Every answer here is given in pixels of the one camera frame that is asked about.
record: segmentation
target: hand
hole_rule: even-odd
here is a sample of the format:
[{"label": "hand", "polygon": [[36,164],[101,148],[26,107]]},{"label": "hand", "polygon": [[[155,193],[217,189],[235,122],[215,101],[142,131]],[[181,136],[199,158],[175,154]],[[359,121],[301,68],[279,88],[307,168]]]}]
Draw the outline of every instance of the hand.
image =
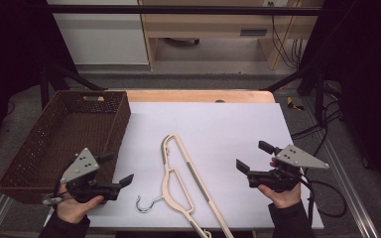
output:
[{"label": "hand", "polygon": [[[66,185],[61,184],[60,193],[66,192]],[[99,195],[86,203],[79,203],[75,199],[67,199],[58,204],[58,218],[73,224],[79,223],[85,214],[94,209],[104,197]]]},{"label": "hand", "polygon": [[[273,159],[270,165],[275,167],[276,159]],[[299,203],[302,195],[301,185],[298,183],[292,190],[275,192],[266,185],[260,184],[258,189],[268,198],[270,198],[277,208],[286,208]]]}]

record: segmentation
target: white table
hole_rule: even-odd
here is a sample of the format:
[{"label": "white table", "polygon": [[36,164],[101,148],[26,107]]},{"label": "white table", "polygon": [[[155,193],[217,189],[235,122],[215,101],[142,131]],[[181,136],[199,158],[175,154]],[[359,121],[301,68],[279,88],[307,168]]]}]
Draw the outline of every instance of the white table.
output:
[{"label": "white table", "polygon": [[[160,148],[162,140],[171,133],[181,136],[199,176],[231,230],[273,227],[267,207],[270,200],[259,190],[248,186],[246,176],[235,168],[235,161],[241,160],[251,170],[269,171],[271,155],[258,149],[258,141],[264,140],[280,148],[292,143],[279,104],[141,100],[131,102],[130,106],[132,115],[113,181],[130,174],[135,174],[134,180],[120,191],[116,201],[108,201],[88,213],[91,227],[192,230],[185,217],[164,201],[156,203],[153,210],[145,214],[138,212],[135,206],[138,195],[142,196],[142,206],[149,205],[161,195],[164,168]],[[171,142],[169,145],[172,151],[171,167],[180,171],[193,201],[193,219],[208,230],[219,229],[176,144]],[[188,207],[179,182],[173,175],[170,193],[178,203]],[[305,207],[308,196],[308,190],[303,188]],[[313,228],[323,228],[316,208]]]}]

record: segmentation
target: cable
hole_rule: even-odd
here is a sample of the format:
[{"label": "cable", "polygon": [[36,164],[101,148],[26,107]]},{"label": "cable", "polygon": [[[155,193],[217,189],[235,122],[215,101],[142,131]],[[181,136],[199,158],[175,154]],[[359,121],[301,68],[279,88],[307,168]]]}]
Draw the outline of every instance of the cable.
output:
[{"label": "cable", "polygon": [[342,195],[342,193],[334,186],[326,183],[326,182],[323,182],[323,181],[319,181],[319,180],[311,180],[310,181],[310,184],[312,186],[313,183],[317,183],[317,184],[321,184],[321,185],[325,185],[329,188],[331,188],[332,190],[334,190],[336,193],[338,193],[338,195],[341,197],[342,199],[342,203],[343,203],[343,208],[342,208],[342,211],[340,213],[337,213],[337,214],[331,214],[331,213],[327,213],[327,212],[324,212],[322,209],[320,209],[320,207],[317,209],[317,212],[319,212],[320,214],[322,215],[325,215],[325,216],[329,216],[329,217],[333,217],[333,218],[339,218],[339,217],[342,217],[347,209],[348,209],[348,204],[347,204],[347,201],[345,200],[344,196]]},{"label": "cable", "polygon": [[[286,52],[286,49],[284,48],[283,43],[281,42],[280,36],[278,36],[278,33],[277,33],[277,31],[275,30],[275,20],[274,20],[274,15],[271,16],[271,19],[272,19],[272,43],[274,44],[275,49],[278,51],[278,54],[281,56],[281,59],[283,59],[283,61],[284,61],[284,63],[286,64],[286,66],[288,66],[288,67],[290,67],[290,68],[295,68],[295,65],[294,65],[293,63],[292,63],[292,65],[289,65],[289,64],[287,63],[287,60],[290,60],[290,59],[289,59],[289,56],[287,55],[287,52]],[[275,43],[274,35],[277,35],[278,41],[279,41],[280,44],[281,44],[281,49],[283,49],[283,52],[284,52],[284,54],[286,55],[287,60],[284,58],[283,54],[281,54],[280,49],[277,47],[277,44]]]},{"label": "cable", "polygon": [[[336,113],[339,113],[339,112],[340,112],[340,110],[337,110],[337,111],[332,112],[329,116],[327,116],[325,118],[327,124],[329,124],[330,122],[334,121],[335,119],[338,119],[340,117],[340,115],[337,115],[335,117],[332,117],[332,116],[335,115]],[[318,127],[320,127],[320,124],[315,124],[314,126],[308,128],[308,129],[305,129],[305,130],[303,130],[301,132],[292,134],[291,135],[292,140],[299,140],[299,139],[305,138],[306,136],[308,136],[308,135],[310,135],[310,134],[312,134],[314,132],[318,132],[318,131],[323,129],[323,127],[320,127],[319,129],[314,131],[314,129],[316,129]]]},{"label": "cable", "polygon": [[15,109],[15,103],[14,102],[8,101],[8,104],[11,104],[12,108],[11,108],[11,110],[9,110],[9,112],[6,114],[6,116],[9,116]]}]

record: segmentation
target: brown basket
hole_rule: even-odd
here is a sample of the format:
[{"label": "brown basket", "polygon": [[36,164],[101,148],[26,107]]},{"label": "brown basket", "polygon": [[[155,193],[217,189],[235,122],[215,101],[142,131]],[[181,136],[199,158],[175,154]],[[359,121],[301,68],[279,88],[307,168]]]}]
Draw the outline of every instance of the brown basket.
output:
[{"label": "brown basket", "polygon": [[59,91],[0,181],[0,192],[28,204],[52,193],[68,160],[84,148],[94,157],[113,152],[97,180],[112,182],[131,110],[126,92]]}]

